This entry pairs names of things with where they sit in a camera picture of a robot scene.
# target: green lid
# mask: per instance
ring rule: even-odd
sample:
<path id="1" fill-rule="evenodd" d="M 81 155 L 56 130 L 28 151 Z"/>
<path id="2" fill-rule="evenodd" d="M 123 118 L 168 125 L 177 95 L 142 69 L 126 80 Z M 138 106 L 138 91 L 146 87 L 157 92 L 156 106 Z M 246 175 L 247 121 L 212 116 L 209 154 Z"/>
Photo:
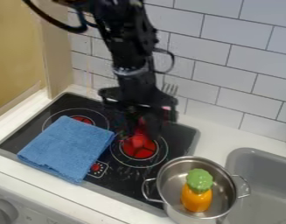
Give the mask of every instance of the green lid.
<path id="1" fill-rule="evenodd" d="M 195 193 L 204 193 L 213 186 L 213 176 L 203 169 L 193 169 L 186 177 L 187 185 Z"/>

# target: blue towel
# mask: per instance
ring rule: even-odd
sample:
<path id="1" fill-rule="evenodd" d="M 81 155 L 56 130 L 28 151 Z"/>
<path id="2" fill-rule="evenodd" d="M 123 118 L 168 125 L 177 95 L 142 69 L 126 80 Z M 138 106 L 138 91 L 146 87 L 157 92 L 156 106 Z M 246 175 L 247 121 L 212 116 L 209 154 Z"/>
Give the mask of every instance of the blue towel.
<path id="1" fill-rule="evenodd" d="M 112 131 L 62 116 L 18 154 L 24 163 L 79 184 L 115 138 Z"/>

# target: metal sink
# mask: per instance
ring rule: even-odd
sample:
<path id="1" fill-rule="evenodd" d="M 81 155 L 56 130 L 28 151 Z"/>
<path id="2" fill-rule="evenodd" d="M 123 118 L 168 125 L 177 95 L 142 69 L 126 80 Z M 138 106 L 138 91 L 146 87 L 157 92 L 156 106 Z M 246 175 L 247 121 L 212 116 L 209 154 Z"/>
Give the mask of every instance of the metal sink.
<path id="1" fill-rule="evenodd" d="M 250 197 L 237 201 L 230 224 L 286 224 L 286 158 L 255 149 L 234 150 L 227 170 L 250 184 Z"/>

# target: black stovetop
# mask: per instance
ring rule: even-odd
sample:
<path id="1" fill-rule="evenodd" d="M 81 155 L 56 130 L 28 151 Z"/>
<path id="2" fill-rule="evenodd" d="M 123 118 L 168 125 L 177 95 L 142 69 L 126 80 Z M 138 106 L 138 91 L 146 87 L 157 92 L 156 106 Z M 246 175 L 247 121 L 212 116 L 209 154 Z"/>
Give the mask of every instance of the black stovetop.
<path id="1" fill-rule="evenodd" d="M 61 116 L 70 116 L 116 133 L 115 141 L 99 157 L 85 177 L 87 182 L 159 208 L 162 205 L 149 202 L 143 197 L 142 182 L 155 178 L 167 161 L 184 156 L 192 146 L 193 140 L 196 141 L 195 129 L 166 123 L 159 140 L 149 141 L 140 151 L 134 152 L 127 142 L 128 138 L 119 134 L 127 128 L 123 112 L 75 94 L 63 94 L 6 138 L 0 144 L 0 151 L 17 154 Z M 151 198 L 158 198 L 155 185 L 149 189 Z"/>

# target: red burner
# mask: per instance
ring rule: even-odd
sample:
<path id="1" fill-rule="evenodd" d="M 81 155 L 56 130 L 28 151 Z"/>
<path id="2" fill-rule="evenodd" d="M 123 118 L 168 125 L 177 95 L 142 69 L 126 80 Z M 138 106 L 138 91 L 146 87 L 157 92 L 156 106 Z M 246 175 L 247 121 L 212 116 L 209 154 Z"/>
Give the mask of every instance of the red burner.
<path id="1" fill-rule="evenodd" d="M 89 119 L 88 117 L 82 116 L 82 115 L 75 115 L 75 116 L 72 116 L 72 118 L 74 120 L 77 120 L 77 121 L 80 121 L 83 123 L 88 123 L 88 124 L 94 125 L 94 122 L 91 119 Z"/>
<path id="2" fill-rule="evenodd" d="M 93 172 L 98 172 L 101 169 L 101 166 L 99 164 L 93 164 L 91 167 L 91 170 Z"/>
<path id="3" fill-rule="evenodd" d="M 151 158 L 157 152 L 156 144 L 144 135 L 136 135 L 123 141 L 123 152 L 131 158 Z"/>

